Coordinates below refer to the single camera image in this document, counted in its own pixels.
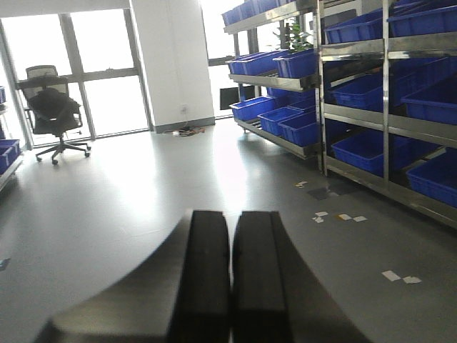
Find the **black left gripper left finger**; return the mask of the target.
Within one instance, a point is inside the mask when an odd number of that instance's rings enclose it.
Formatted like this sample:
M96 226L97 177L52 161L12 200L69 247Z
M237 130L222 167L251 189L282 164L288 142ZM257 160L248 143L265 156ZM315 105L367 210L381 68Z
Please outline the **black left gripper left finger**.
M229 234L221 212L187 212L140 265L52 316L36 342L227 342Z

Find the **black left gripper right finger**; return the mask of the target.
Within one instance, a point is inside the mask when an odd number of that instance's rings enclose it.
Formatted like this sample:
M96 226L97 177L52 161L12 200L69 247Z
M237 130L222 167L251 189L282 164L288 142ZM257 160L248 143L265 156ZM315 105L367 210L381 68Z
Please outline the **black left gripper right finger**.
M243 212L233 241L235 342L369 342L298 253L277 212Z

